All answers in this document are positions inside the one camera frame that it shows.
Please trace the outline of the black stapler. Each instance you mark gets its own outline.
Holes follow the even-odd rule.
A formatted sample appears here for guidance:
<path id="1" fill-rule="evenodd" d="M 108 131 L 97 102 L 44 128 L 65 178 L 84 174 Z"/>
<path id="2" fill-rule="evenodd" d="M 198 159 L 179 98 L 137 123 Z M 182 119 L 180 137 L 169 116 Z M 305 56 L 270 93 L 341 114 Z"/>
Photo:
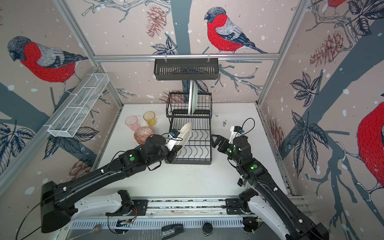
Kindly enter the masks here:
<path id="1" fill-rule="evenodd" d="M 179 234 L 184 233 L 184 225 L 183 224 L 167 225 L 167 226 L 162 227 L 161 231 L 163 233 L 162 240 L 168 240 L 168 239 L 173 238 Z"/>

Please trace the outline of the mint green plate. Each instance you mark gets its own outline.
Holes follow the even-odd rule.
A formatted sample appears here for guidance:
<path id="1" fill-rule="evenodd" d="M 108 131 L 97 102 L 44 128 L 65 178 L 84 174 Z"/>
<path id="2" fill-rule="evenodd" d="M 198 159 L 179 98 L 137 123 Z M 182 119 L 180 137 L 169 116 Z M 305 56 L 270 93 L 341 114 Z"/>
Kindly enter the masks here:
<path id="1" fill-rule="evenodd" d="M 188 104 L 188 115 L 193 115 L 197 109 L 198 102 L 198 85 L 196 81 L 190 81 L 189 91 L 189 104 Z"/>

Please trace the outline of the blue zigzag patterned bowl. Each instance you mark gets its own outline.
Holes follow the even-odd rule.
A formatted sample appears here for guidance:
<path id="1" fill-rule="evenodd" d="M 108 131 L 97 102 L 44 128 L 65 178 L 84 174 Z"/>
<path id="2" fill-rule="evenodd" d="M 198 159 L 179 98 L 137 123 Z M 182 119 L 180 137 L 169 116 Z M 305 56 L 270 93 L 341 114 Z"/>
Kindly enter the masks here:
<path id="1" fill-rule="evenodd" d="M 154 132 L 151 128 L 149 127 L 140 127 L 134 132 L 134 139 L 136 142 L 140 145 L 144 145 L 146 142 L 146 139 L 153 135 Z"/>

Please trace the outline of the cream white plate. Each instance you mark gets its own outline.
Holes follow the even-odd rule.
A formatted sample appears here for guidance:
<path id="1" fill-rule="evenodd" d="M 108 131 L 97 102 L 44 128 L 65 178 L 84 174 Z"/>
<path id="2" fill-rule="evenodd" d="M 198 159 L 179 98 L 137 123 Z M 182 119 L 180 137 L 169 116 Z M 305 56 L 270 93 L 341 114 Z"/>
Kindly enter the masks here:
<path id="1" fill-rule="evenodd" d="M 179 137 L 182 138 L 181 141 L 178 142 L 176 146 L 182 146 L 184 147 L 187 142 L 189 141 L 191 135 L 192 135 L 192 123 L 186 123 L 180 130 L 180 135 Z"/>

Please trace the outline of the black hanging wall basket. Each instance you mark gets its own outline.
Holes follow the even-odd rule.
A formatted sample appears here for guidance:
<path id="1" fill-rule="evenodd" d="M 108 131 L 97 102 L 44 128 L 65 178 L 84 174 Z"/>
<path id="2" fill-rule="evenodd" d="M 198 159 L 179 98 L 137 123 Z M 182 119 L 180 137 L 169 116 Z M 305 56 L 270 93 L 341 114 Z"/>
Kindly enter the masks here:
<path id="1" fill-rule="evenodd" d="M 219 60 L 156 59 L 154 75 L 158 81 L 216 80 L 219 77 Z"/>

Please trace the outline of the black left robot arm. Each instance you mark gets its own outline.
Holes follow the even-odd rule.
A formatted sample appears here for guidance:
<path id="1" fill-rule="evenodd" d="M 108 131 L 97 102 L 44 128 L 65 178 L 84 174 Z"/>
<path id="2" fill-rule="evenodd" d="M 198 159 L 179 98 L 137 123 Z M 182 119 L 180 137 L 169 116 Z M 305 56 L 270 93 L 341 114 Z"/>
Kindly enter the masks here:
<path id="1" fill-rule="evenodd" d="M 78 212 L 76 202 L 111 183 L 145 171 L 152 164 L 175 157 L 188 140 L 188 137 L 167 140 L 161 135 L 151 135 L 143 145 L 123 151 L 105 166 L 80 178 L 61 184 L 53 181 L 43 184 L 41 232 L 47 234 L 64 227 Z"/>

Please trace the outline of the yellow plastic cup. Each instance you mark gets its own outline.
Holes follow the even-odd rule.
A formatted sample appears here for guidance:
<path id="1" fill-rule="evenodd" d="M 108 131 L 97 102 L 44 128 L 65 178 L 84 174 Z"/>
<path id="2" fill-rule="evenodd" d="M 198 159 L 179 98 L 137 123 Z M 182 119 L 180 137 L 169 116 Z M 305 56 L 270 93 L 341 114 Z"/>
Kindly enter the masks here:
<path id="1" fill-rule="evenodd" d="M 156 114 L 153 111 L 145 112 L 143 115 L 143 119 L 150 127 L 155 126 L 157 123 Z"/>

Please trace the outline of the white mesh wall basket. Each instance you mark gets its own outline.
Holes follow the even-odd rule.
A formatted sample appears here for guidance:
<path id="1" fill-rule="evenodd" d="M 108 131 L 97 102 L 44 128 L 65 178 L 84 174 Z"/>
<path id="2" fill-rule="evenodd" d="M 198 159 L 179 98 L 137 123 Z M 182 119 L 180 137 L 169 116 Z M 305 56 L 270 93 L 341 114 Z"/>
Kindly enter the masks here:
<path id="1" fill-rule="evenodd" d="M 53 137 L 73 138 L 110 82 L 107 74 L 88 74 L 81 88 L 70 94 L 70 102 L 48 128 Z"/>

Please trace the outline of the horizontal aluminium crossbar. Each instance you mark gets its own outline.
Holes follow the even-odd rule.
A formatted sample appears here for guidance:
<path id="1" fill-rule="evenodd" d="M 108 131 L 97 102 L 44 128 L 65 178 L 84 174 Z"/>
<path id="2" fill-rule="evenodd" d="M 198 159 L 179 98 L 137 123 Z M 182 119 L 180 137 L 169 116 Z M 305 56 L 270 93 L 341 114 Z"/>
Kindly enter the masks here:
<path id="1" fill-rule="evenodd" d="M 226 60 L 257 60 L 257 61 L 276 61 L 280 54 L 190 54 L 190 55 L 95 55 L 94 61 L 97 63 L 116 63 L 116 62 L 151 62 L 156 59 L 218 59 Z"/>

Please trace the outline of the pink plastic cup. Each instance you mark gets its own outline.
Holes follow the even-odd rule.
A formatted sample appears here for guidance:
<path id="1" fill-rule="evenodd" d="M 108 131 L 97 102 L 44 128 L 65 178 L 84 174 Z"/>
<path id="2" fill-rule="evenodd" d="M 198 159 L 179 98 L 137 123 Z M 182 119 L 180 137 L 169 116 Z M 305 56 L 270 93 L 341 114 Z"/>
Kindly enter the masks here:
<path id="1" fill-rule="evenodd" d="M 136 116 L 129 116 L 128 118 L 126 118 L 125 124 L 133 132 L 135 132 L 137 129 L 139 129 L 141 127 L 141 125 L 139 123 L 139 119 Z"/>

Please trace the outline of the black wire dish rack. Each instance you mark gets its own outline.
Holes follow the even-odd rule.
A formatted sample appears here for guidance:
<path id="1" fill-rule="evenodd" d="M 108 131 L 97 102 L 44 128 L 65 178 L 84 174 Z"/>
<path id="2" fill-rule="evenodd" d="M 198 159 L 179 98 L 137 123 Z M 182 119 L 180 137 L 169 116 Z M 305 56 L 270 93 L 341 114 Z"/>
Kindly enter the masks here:
<path id="1" fill-rule="evenodd" d="M 171 143 L 177 153 L 168 164 L 210 165 L 212 163 L 211 93 L 170 92 L 166 101 Z"/>

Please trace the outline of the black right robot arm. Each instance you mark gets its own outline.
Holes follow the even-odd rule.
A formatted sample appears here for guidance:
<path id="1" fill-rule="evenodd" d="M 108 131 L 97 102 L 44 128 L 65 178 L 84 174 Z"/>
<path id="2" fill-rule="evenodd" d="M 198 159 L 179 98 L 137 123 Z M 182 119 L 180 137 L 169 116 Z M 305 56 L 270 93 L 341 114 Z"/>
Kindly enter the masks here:
<path id="1" fill-rule="evenodd" d="M 211 143 L 228 160 L 236 163 L 235 169 L 250 188 L 239 195 L 240 209 L 245 214 L 260 217 L 281 240 L 327 240 L 329 232 L 322 224 L 315 224 L 278 187 L 263 166 L 252 155 L 246 136 L 232 141 L 212 135 Z"/>

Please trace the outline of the black round cap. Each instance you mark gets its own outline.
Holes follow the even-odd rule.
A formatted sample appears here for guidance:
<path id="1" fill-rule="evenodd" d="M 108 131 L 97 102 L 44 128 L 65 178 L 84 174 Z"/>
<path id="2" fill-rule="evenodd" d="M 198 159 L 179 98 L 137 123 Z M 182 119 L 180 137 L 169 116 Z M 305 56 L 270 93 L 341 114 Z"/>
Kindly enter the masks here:
<path id="1" fill-rule="evenodd" d="M 208 223 L 208 222 L 204 223 L 202 226 L 202 231 L 206 237 L 210 236 L 214 231 L 213 225 L 211 223 Z"/>

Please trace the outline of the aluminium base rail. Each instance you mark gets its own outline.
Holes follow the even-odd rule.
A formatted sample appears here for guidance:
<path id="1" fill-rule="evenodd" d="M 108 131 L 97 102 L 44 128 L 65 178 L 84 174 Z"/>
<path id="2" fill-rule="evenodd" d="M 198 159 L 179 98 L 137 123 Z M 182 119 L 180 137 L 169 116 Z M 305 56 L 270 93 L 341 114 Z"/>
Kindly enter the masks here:
<path id="1" fill-rule="evenodd" d="M 282 220 L 270 204 L 255 196 L 249 201 L 251 213 L 238 207 L 238 199 L 219 198 L 149 198 L 134 200 L 135 209 L 128 214 L 107 216 L 121 206 L 118 194 L 85 197 L 75 204 L 79 212 L 64 227 L 65 230 L 102 229 L 123 232 L 128 230 L 156 230 L 167 225 L 182 224 L 184 228 L 200 228 L 209 222 L 215 228 L 244 227 L 246 218 L 266 222 L 273 230 L 285 230 Z"/>

